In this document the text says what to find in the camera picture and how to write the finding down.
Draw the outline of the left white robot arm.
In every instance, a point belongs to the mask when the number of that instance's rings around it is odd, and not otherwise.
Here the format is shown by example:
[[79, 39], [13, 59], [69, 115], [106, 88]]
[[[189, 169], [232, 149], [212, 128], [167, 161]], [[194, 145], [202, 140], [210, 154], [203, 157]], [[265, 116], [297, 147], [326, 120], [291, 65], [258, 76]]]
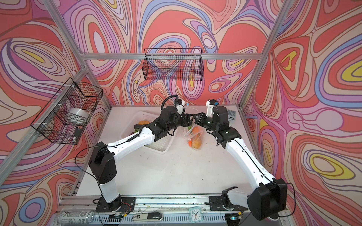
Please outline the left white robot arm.
[[88, 166], [99, 185], [100, 200], [106, 202], [111, 212], [118, 211], [122, 205], [115, 181], [116, 163], [143, 146], [173, 136], [178, 127], [190, 125], [191, 115], [185, 113], [185, 101], [178, 95], [171, 95], [162, 102], [160, 116], [141, 125], [138, 132], [113, 143], [95, 145]]

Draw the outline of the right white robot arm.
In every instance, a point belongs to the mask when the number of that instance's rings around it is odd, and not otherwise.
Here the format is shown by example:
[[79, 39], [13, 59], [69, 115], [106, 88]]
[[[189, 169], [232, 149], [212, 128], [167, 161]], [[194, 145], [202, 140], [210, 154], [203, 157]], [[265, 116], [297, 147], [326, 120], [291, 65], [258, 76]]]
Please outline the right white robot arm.
[[276, 221], [286, 209], [288, 185], [276, 179], [248, 149], [240, 133], [230, 126], [228, 110], [218, 101], [206, 102], [207, 112], [194, 114], [195, 123], [213, 135], [217, 145], [222, 146], [238, 163], [248, 177], [251, 192], [233, 186], [223, 191], [227, 207], [241, 206], [249, 209], [257, 220]]

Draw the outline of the clear zip top bag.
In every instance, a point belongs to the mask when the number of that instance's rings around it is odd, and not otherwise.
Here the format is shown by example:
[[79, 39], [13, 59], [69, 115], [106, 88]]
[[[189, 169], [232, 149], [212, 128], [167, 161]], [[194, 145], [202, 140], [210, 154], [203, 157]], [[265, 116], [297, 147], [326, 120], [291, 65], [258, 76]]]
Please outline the clear zip top bag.
[[184, 129], [184, 139], [190, 148], [200, 150], [203, 144], [203, 130], [193, 118], [191, 119], [191, 125]]

